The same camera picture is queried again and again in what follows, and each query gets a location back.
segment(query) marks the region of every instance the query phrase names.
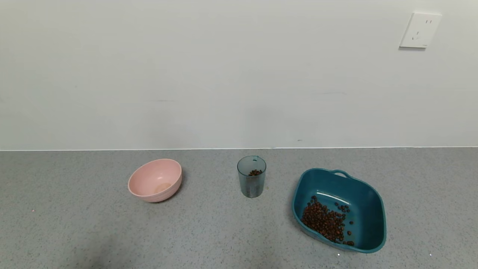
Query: gray countertop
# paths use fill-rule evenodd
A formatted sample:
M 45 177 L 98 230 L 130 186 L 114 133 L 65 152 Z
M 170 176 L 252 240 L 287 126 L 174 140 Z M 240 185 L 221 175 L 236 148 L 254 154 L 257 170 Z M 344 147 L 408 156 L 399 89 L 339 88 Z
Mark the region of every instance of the gray countertop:
M 264 192 L 236 164 L 267 162 Z M 165 202 L 127 188 L 158 158 L 183 184 Z M 387 242 L 343 252 L 308 237 L 291 199 L 309 168 L 342 169 L 382 196 Z M 478 268 L 478 148 L 0 152 L 0 268 Z

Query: cup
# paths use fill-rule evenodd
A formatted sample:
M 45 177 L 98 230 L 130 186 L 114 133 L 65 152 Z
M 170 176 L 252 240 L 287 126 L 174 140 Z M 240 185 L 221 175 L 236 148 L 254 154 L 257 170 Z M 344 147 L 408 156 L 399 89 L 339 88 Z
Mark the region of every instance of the cup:
M 249 198 L 259 196 L 264 190 L 264 180 L 266 178 L 266 162 L 259 156 L 246 156 L 238 162 L 238 174 L 240 190 L 242 194 Z M 249 175 L 257 170 L 259 175 Z

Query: outlet plate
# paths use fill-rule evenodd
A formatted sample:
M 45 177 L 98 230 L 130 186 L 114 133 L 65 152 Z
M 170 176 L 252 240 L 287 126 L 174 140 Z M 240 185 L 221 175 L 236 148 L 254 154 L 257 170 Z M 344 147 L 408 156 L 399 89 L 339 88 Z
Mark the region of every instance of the outlet plate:
M 427 48 L 441 19 L 441 14 L 413 13 L 400 47 Z

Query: teal plastic basin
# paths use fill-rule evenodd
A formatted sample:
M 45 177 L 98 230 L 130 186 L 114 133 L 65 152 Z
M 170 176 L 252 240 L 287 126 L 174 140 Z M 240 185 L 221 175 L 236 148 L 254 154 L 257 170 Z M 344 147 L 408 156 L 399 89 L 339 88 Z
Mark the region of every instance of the teal plastic basin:
M 304 208 L 313 195 L 330 210 L 339 211 L 335 206 L 336 202 L 339 205 L 348 205 L 350 212 L 346 213 L 343 222 L 344 241 L 353 241 L 354 246 L 334 243 L 302 223 Z M 295 190 L 292 212 L 307 235 L 332 247 L 372 253 L 379 251 L 385 244 L 387 225 L 382 198 L 369 184 L 344 171 L 313 168 L 304 172 Z M 347 235 L 347 231 L 351 231 L 352 235 Z

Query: bowl rim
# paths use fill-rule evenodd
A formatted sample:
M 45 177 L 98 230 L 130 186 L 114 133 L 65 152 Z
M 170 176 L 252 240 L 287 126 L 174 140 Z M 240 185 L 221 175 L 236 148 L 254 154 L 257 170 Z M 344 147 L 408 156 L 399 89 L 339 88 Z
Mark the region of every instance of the bowl rim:
M 348 179 L 354 179 L 354 180 L 357 180 L 357 181 L 360 181 L 360 182 L 366 184 L 378 195 L 379 200 L 380 200 L 380 204 L 382 206 L 382 214 L 383 214 L 383 240 L 382 240 L 382 243 L 380 243 L 380 245 L 378 245 L 377 247 L 375 247 L 373 249 L 362 249 L 362 248 L 352 247 L 352 246 L 349 246 L 349 245 L 334 243 L 334 242 L 328 240 L 327 238 L 325 238 L 320 233 L 318 233 L 318 232 L 310 229 L 309 227 L 305 226 L 305 224 L 303 224 L 300 221 L 299 216 L 295 212 L 295 207 L 294 207 L 295 199 L 296 199 L 296 196 L 297 196 L 297 191 L 299 190 L 300 183 L 302 182 L 302 179 L 304 179 L 304 175 L 306 173 L 312 171 L 312 170 L 322 170 L 322 171 L 326 171 L 326 172 L 329 172 L 329 173 L 332 173 L 332 174 L 341 173 L 341 174 L 345 175 L 345 177 L 348 178 Z M 292 199 L 292 213 L 294 215 L 295 220 L 299 223 L 299 225 L 303 229 L 305 229 L 308 232 L 318 236 L 323 241 L 327 241 L 327 243 L 330 243 L 330 244 L 336 246 L 337 248 L 347 249 L 347 250 L 351 250 L 351 251 L 357 251 L 357 252 L 361 252 L 361 253 L 373 253 L 373 252 L 379 251 L 385 245 L 385 241 L 387 241 L 387 220 L 386 220 L 386 216 L 385 216 L 385 206 L 383 205 L 383 200 L 382 200 L 382 197 L 380 196 L 379 192 L 376 189 L 374 189 L 370 184 L 368 184 L 368 183 L 366 183 L 366 182 L 364 182 L 360 179 L 357 179 L 355 177 L 352 177 L 348 173 L 346 173 L 345 171 L 342 171 L 342 170 L 339 170 L 339 169 L 328 170 L 328 169 L 324 169 L 324 168 L 311 168 L 311 169 L 308 169 L 307 171 L 305 171 L 304 173 L 302 173 L 302 175 L 300 176 L 299 182 L 297 183 L 297 187 L 295 187 L 294 197 Z
M 141 169 L 143 166 L 146 166 L 150 163 L 153 163 L 153 162 L 157 162 L 157 161 L 161 161 L 161 160 L 170 160 L 170 161 L 173 161 L 175 162 L 177 165 L 179 165 L 179 176 L 178 178 L 174 181 L 173 184 L 171 184 L 171 186 L 169 186 L 167 189 L 163 190 L 163 191 L 160 191 L 160 192 L 156 192 L 156 193 L 153 193 L 153 194 L 150 194 L 150 195 L 139 195 L 139 194 L 136 194 L 134 193 L 131 188 L 130 188 L 130 182 L 131 182 L 131 179 L 133 178 L 134 174 L 136 172 L 138 172 L 139 169 Z M 141 198 L 151 198 L 152 196 L 155 196 L 155 195 L 158 195 L 158 194 L 161 194 L 161 193 L 164 193 L 166 191 L 168 191 L 170 188 L 172 188 L 180 179 L 180 177 L 182 176 L 183 174 L 183 167 L 181 166 L 181 164 L 179 164 L 176 160 L 173 160 L 173 159 L 168 159 L 168 158 L 163 158 L 163 159 L 156 159 L 156 160 L 152 160 L 150 162 L 147 162 L 145 164 L 143 164 L 142 166 L 138 167 L 130 176 L 130 179 L 128 180 L 128 190 L 131 192 L 132 195 L 134 196 L 137 196 L 137 197 L 141 197 Z

